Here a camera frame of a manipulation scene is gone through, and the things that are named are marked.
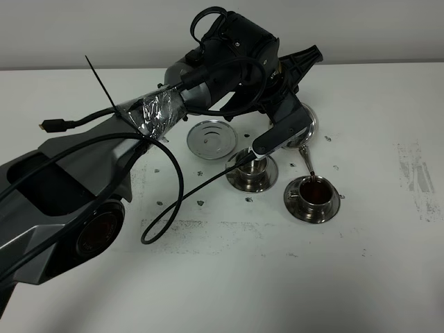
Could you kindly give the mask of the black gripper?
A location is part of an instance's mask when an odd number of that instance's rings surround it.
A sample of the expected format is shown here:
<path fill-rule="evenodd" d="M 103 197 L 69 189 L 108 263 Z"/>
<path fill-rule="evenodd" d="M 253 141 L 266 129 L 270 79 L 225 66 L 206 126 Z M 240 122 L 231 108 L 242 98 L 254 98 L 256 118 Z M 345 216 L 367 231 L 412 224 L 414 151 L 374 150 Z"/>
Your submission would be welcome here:
<path fill-rule="evenodd" d="M 271 121 L 281 121 L 302 107 L 296 94 L 299 83 L 308 71 L 323 61 L 323 54 L 316 45 L 279 58 L 279 71 L 269 80 L 269 85 L 259 99 L 259 111 Z"/>

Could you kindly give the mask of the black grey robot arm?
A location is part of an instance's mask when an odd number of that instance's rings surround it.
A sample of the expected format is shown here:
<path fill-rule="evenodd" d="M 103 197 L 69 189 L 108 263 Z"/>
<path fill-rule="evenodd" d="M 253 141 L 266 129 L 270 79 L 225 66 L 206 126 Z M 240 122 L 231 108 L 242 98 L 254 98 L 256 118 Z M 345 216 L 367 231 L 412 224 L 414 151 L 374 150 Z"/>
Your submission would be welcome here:
<path fill-rule="evenodd" d="M 298 86 L 323 55 L 280 56 L 280 41 L 240 14 L 213 6 L 197 47 L 154 91 L 78 121 L 47 119 L 53 138 L 1 166 L 1 306 L 19 283 L 42 284 L 100 255 L 117 238 L 132 200 L 130 170 L 190 115 L 232 120 L 261 112 L 272 127 L 236 167 L 269 156 L 308 129 Z"/>

